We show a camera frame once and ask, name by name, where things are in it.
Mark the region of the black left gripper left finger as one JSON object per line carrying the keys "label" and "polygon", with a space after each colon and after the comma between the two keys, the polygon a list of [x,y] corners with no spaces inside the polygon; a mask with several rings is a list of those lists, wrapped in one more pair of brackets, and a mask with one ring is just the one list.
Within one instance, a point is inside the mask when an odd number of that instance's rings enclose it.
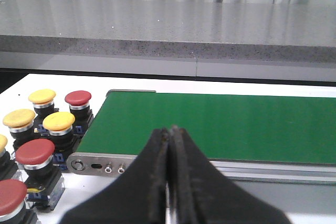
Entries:
{"label": "black left gripper left finger", "polygon": [[114,182],[68,210],[61,223],[165,223],[167,129],[155,129]]}

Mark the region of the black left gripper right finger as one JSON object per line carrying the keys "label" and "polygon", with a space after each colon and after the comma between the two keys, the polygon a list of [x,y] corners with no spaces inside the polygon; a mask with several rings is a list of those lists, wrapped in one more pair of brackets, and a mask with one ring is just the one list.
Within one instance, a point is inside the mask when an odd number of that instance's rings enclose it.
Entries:
{"label": "black left gripper right finger", "polygon": [[170,130],[169,183],[178,223],[290,222],[283,211],[220,173],[177,126]]}

